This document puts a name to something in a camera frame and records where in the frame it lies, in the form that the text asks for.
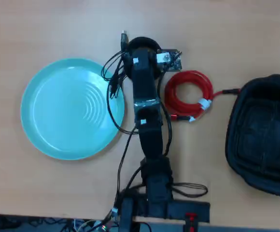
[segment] cable bundle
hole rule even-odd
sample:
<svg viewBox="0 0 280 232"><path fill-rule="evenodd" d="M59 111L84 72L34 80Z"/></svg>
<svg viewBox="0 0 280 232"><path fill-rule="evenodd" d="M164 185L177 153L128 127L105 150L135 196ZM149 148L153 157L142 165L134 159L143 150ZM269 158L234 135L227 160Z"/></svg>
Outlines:
<svg viewBox="0 0 280 232"><path fill-rule="evenodd" d="M198 103L188 104L178 99L176 88L184 83L192 83L202 90L202 99ZM173 113L172 120L194 121L210 106L213 99L220 94L238 94L239 89L229 89L213 93L209 78L198 71L184 71L175 74L165 87L165 105Z"/></svg>

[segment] white cable tie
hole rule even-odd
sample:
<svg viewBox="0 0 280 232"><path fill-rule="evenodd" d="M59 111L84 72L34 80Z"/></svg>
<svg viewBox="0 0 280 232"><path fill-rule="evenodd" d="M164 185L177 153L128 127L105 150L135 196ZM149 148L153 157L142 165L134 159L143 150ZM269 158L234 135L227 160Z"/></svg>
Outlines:
<svg viewBox="0 0 280 232"><path fill-rule="evenodd" d="M193 122L193 121L195 121L196 119L193 117L193 116L190 116L189 117L189 122Z"/></svg>
<svg viewBox="0 0 280 232"><path fill-rule="evenodd" d="M202 108L203 110L207 110L207 109L210 107L212 101L211 101L211 100L207 100L207 99L205 99L205 98L201 98L201 99L198 101L198 103L201 105L201 108Z"/></svg>

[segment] wire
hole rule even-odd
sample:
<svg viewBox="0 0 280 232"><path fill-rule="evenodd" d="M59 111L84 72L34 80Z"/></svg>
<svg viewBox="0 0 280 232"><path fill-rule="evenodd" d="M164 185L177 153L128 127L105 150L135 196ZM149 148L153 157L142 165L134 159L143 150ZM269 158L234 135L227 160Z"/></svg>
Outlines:
<svg viewBox="0 0 280 232"><path fill-rule="evenodd" d="M112 120L112 122L114 123L115 127L122 133L124 134L131 134L131 131L127 131L123 128L121 128L117 122L115 121L114 117L113 117L113 114L111 112L111 107L110 107L110 102L109 102L109 90L110 90L110 83L108 83L108 88L107 88L107 109L108 109L108 112L109 112L109 115L110 115L110 118Z"/></svg>
<svg viewBox="0 0 280 232"><path fill-rule="evenodd" d="M202 193L198 193L198 194L190 194L190 193L185 193L182 190L179 190L177 188L174 188L174 186L178 186L178 187L185 187L185 188L190 188L190 189L200 189L203 190ZM172 191L184 196L184 197L188 197L188 198L197 198L197 197L202 197L204 195L206 195L209 190L208 187L206 187L205 185L202 184L194 184L194 183L185 183L185 182L180 182L180 183L173 183L171 185L171 189Z"/></svg>
<svg viewBox="0 0 280 232"><path fill-rule="evenodd" d="M108 112L109 112L109 115L110 115L110 118L111 120L113 121L115 127L122 133L124 134L130 134L131 131L127 131L123 128L121 128L117 122L115 121L114 117L113 117L113 114L111 112L111 107L110 107L110 100L109 100L109 97L112 99L113 97L117 97L118 96L118 93L119 93L119 90L122 86L122 83L123 81L125 80L126 78L126 75L125 75L125 72L122 72L119 74L119 71L123 68L123 66L120 67L121 63L122 63L122 55L124 54L124 52L122 51L119 51L117 52L116 54L114 54L107 62L106 64L102 67L101 69L101 77L105 80L105 81L108 81L108 87L107 87L107 95L106 95L106 101L107 101L107 109L108 109ZM117 67L114 71L114 74L111 78L107 78L106 77L106 74L109 70L109 68L118 60L118 64L117 64Z"/></svg>
<svg viewBox="0 0 280 232"><path fill-rule="evenodd" d="M110 80L111 80L111 78L107 78L107 77L106 77L106 74L107 74L107 72L108 72L108 69L115 63L116 60L113 61L113 62L108 66L108 68L107 68L106 71L105 71L105 68L107 67L107 64L110 63L111 60L113 60L115 57L117 57L117 56L121 57L121 54L122 54L122 51L119 51L119 52L115 53L115 54L104 64L104 66L102 67L102 69L101 69L101 77L102 77L105 81L110 81Z"/></svg>
<svg viewBox="0 0 280 232"><path fill-rule="evenodd" d="M131 140L131 136L133 135L134 131L136 129L136 126L134 127L134 129L132 129L131 133L129 134L129 137L127 139L127 143L126 143L126 146L125 146L125 149L124 149L124 152L123 152L123 155L122 155L122 158L121 158L121 162L120 162L120 165L119 165L119 168L118 168L118 171L117 171L117 189L116 189L116 196L115 196L115 200L114 202L116 202L119 194L120 194L120 185L121 185L121 169L122 169L122 166L123 166L123 162L124 162L124 159L125 159L125 155L126 155L126 152L127 152L127 149L128 149L128 146L129 146L129 143L130 143L130 140Z"/></svg>
<svg viewBox="0 0 280 232"><path fill-rule="evenodd" d="M152 232L152 228L151 228L151 226L150 226L148 223L143 222L143 221L139 221L138 223L139 223L139 224L147 225L147 227L149 228L149 231Z"/></svg>
<svg viewBox="0 0 280 232"><path fill-rule="evenodd" d="M77 232L80 232L81 228L86 226L88 223L92 222L92 221L96 221L96 220L89 220L89 221L86 221L85 223L83 223L77 230Z"/></svg>
<svg viewBox="0 0 280 232"><path fill-rule="evenodd" d="M171 119L174 120L189 120L190 117L197 119L205 112L205 108L203 108L200 103L187 104L178 99L176 88L178 85L184 83L197 85L202 90L202 98L209 101L213 101L216 96L221 94L239 93L238 88L213 93L213 85L209 78L203 73L195 70L179 72L168 81L165 87L165 105L167 109L173 113L173 115L171 115Z"/></svg>
<svg viewBox="0 0 280 232"><path fill-rule="evenodd" d="M168 69L171 67L171 65L173 65L173 63L180 57L180 55L182 54L182 52L179 52L177 54L177 56L173 57L172 61L165 66L165 68L163 69L163 72L161 73L159 79L158 79L158 83L157 83L157 95L159 97L159 99L161 99L160 97L160 87L161 87L161 83L164 79L165 73L168 71ZM170 145L172 142L172 125L171 125L171 118L169 116L169 113L165 107L165 105L162 103L162 101L160 101L160 105L164 111L165 117L166 117L166 121L167 121L167 127L168 127L168 141L166 144L166 150L164 153L164 156L167 156L169 153L169 149L170 149Z"/></svg>

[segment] black cable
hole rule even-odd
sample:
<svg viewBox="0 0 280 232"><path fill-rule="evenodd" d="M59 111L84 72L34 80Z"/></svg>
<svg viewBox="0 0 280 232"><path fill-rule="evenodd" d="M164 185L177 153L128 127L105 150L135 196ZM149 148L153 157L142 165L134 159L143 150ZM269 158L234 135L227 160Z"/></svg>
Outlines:
<svg viewBox="0 0 280 232"><path fill-rule="evenodd" d="M131 131L127 131L123 128L121 128L115 121L114 117L113 117L113 114L111 112L111 108L110 108L110 102L109 102L109 90L110 90L110 83L108 83L108 88L107 88L107 97L106 97L106 100L107 100L107 109L108 109L108 112L109 112L109 115L110 115L110 118L111 120L113 121L115 127L122 133L124 134L131 134Z"/></svg>
<svg viewBox="0 0 280 232"><path fill-rule="evenodd" d="M108 69L119 59L122 57L122 54L123 52L122 51L119 51L117 52L116 54L114 54L107 62L106 64L102 67L102 70L101 70L101 76L102 78L105 80L105 81L108 81L108 87L107 87L107 96L106 96L106 101L107 101L107 109L108 109L108 112L109 112L109 115L110 115L110 118L111 120L113 121L115 127L122 133L124 134L130 134L131 131L127 131L123 128L121 128L115 121L114 117L113 117L113 114L111 112L111 108L110 108L110 100L109 100L109 97L113 98L113 97L117 97L117 94L119 92L119 89L120 87L122 86L122 83L126 77L125 73L120 73L119 74L119 71L123 68L120 67L121 63L122 63L122 59L119 60L118 64L117 64L117 67L114 71L114 74L111 78L107 78L106 77L106 73L108 71ZM109 67L106 69L105 71L105 67L107 66L108 63L110 63L113 59L115 59L110 65Z"/></svg>
<svg viewBox="0 0 280 232"><path fill-rule="evenodd" d="M143 221L139 221L137 223L147 225L147 227L149 228L149 231L152 232L152 228L151 228L151 226L148 223L143 222Z"/></svg>
<svg viewBox="0 0 280 232"><path fill-rule="evenodd" d="M127 149L128 149L128 146L129 146L129 143L130 143L130 140L131 140L131 136L133 135L134 131L136 129L136 126L134 127L134 129L132 129L128 139L127 139L127 143L126 143L126 146L125 146L125 150L123 152L123 155L122 155L122 158L121 158L121 162L120 162L120 165L119 165L119 168L118 168L118 171L117 171L117 189L116 189L116 195L115 195L115 200L114 202L116 202L119 194L120 194L120 187L121 187L121 169L122 169L122 166L123 166L123 162L124 162L124 159L125 159L125 155L126 155L126 152L127 152Z"/></svg>
<svg viewBox="0 0 280 232"><path fill-rule="evenodd" d="M43 219L43 222L48 225L63 224L63 223L66 223L66 219L62 218L59 220L55 220L53 217L48 217L48 218L45 217Z"/></svg>
<svg viewBox="0 0 280 232"><path fill-rule="evenodd" d="M160 87L161 87L161 82L164 79L165 73L168 71L168 69L174 64L174 62L180 57L180 55L182 54L182 52L179 52L177 54L176 57L173 57L172 61L166 65L163 69L163 72L161 73L159 79L158 79L158 83L157 83L157 95L159 97L159 99L161 99L160 97ZM165 117L166 117L166 121L167 121L167 126L168 126L168 141L167 141L167 145L166 145L166 150L164 153L164 156L168 155L169 149L170 149L170 145L172 142L172 125L171 125L171 118L170 115L166 109L166 107L164 106L164 104L162 103L162 101L160 100L160 105L164 111Z"/></svg>
<svg viewBox="0 0 280 232"><path fill-rule="evenodd" d="M101 75L101 77L102 77L105 81L110 81L110 80L111 80L111 78L107 78L107 77L106 77L106 73L107 73L108 69L115 63L115 61L112 62L112 63L109 65L109 67L107 68L107 70L105 71L105 68L106 68L107 64L110 63L111 60L113 60L116 56L120 55L120 57L121 57L121 53L122 53L122 51L119 51L119 52L115 53L115 54L104 64L104 66L102 67L102 69L101 69L101 74L100 74L100 75Z"/></svg>
<svg viewBox="0 0 280 232"><path fill-rule="evenodd" d="M190 194L190 193L185 193L182 190L179 190L177 188L175 188L174 186L178 186L178 187L185 187L185 188L190 188L190 189L200 189L203 190L202 193L197 193L197 194ZM197 198L197 197L202 197L204 195L206 195L208 193L208 187L206 187L205 185L202 184L194 184L194 183L185 183L185 182L180 182L180 183L173 183L171 185L171 189L172 191L184 196L184 197L188 197L188 198Z"/></svg>

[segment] table surface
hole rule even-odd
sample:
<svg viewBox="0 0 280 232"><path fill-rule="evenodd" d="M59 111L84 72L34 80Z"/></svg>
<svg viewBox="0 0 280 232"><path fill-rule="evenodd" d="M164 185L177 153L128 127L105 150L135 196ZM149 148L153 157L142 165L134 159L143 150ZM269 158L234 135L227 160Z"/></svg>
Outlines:
<svg viewBox="0 0 280 232"><path fill-rule="evenodd" d="M183 51L183 68L205 73L215 90L280 73L280 1L0 0L0 214L102 218L112 206L127 135L90 159L56 160L26 138L20 103L30 79L50 62L83 57L104 63L119 50L123 29L130 38L148 36ZM126 80L127 129L134 121L131 86ZM200 96L196 87L180 88L185 101ZM211 203L212 225L280 228L280 197L249 187L225 159L234 100L220 96L199 121L173 123L174 179L208 185L198 200ZM122 186L142 158L133 136Z"/></svg>

